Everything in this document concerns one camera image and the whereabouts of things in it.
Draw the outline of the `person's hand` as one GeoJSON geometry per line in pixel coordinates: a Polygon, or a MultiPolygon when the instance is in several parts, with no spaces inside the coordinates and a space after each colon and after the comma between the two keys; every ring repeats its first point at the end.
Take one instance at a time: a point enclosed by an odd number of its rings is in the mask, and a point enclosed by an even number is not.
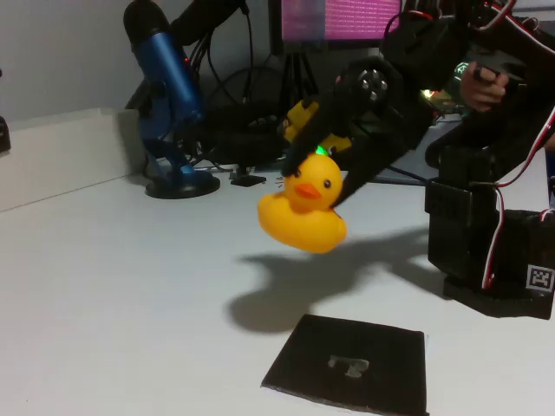
{"type": "Polygon", "coordinates": [[[460,95],[471,109],[485,112],[502,102],[508,83],[508,75],[471,62],[461,77],[460,95]]]}

